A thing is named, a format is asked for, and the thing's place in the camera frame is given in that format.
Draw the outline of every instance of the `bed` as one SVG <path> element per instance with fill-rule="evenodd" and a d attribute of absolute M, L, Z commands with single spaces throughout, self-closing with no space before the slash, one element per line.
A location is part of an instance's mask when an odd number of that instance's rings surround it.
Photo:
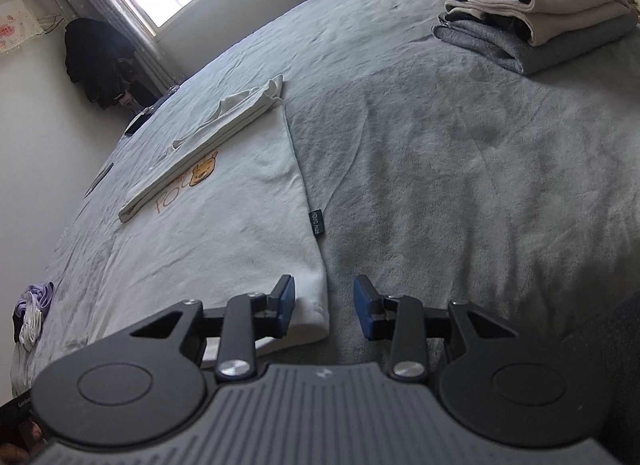
<path fill-rule="evenodd" d="M 312 210 L 322 209 L 331 331 L 271 361 L 384 362 L 351 304 L 382 293 L 467 299 L 564 336 L 640 288 L 640 30 L 524 78 L 435 39 L 444 0 L 309 0 L 189 79 L 82 201 L 46 272 L 42 339 L 14 393 L 87 344 L 126 191 L 218 100 L 284 75 Z"/>

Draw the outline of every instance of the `silver screw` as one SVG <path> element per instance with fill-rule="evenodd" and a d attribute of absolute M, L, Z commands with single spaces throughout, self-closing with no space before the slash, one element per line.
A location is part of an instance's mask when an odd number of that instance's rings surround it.
<path fill-rule="evenodd" d="M 251 369 L 249 362 L 240 359 L 227 360 L 218 366 L 218 371 L 225 377 L 240 377 L 249 369 Z"/>
<path fill-rule="evenodd" d="M 424 366 L 412 360 L 405 360 L 394 366 L 394 374 L 407 379 L 414 379 L 423 373 Z"/>

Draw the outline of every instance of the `towel label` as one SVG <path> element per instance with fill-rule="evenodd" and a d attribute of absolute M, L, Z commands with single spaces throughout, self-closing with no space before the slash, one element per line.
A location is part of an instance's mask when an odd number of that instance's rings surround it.
<path fill-rule="evenodd" d="M 324 234 L 324 218 L 322 217 L 322 211 L 318 209 L 310 212 L 309 219 L 311 220 L 311 228 L 314 231 L 314 236 L 317 238 Z"/>

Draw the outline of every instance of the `folded gray sweater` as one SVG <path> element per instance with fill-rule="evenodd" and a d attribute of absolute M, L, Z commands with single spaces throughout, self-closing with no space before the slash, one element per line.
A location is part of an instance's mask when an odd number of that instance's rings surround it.
<path fill-rule="evenodd" d="M 589 28 L 565 32 L 542 46 L 534 47 L 501 28 L 471 20 L 448 22 L 445 16 L 441 14 L 441 25 L 433 27 L 435 37 L 478 52 L 501 67 L 521 75 L 531 75 L 586 54 L 627 35 L 638 24 L 638 15 L 632 11 Z"/>

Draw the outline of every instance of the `curtain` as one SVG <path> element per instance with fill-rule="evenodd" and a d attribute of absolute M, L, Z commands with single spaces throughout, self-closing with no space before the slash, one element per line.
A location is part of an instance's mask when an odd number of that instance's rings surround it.
<path fill-rule="evenodd" d="M 124 0 L 55 0 L 69 21 L 92 18 L 105 21 L 129 38 L 136 47 L 136 61 L 148 79 L 164 94 L 181 84 L 184 75 L 156 43 L 154 36 Z"/>

